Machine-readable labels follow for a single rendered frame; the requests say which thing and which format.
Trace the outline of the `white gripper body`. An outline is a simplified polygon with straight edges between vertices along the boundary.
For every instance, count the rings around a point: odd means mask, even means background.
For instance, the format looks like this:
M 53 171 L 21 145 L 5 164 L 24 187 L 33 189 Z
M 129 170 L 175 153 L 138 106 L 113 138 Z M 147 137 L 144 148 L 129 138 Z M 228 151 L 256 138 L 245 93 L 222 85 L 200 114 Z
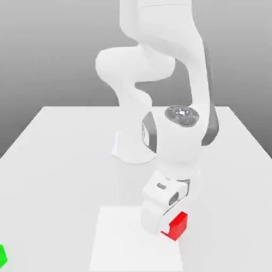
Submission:
M 160 232 L 168 234 L 170 223 L 182 211 L 182 200 L 178 200 L 168 209 L 144 200 L 141 209 L 142 228 L 151 235 L 158 235 Z

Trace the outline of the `small red cube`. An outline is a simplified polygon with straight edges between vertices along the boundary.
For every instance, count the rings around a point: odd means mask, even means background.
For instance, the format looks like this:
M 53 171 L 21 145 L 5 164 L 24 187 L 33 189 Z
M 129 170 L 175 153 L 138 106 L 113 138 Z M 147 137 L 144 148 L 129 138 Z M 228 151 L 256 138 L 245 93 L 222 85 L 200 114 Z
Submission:
M 161 231 L 162 234 L 169 237 L 173 241 L 179 239 L 179 237 L 184 233 L 187 227 L 188 214 L 185 212 L 180 212 L 169 224 L 169 232 L 166 233 Z

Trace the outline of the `small green cube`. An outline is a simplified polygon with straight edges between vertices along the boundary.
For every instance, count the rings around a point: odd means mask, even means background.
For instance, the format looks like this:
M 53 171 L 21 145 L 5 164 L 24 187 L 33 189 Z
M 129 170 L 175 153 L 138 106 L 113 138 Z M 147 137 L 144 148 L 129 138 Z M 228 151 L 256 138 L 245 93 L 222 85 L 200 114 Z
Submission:
M 0 269 L 7 263 L 7 255 L 4 246 L 0 244 Z

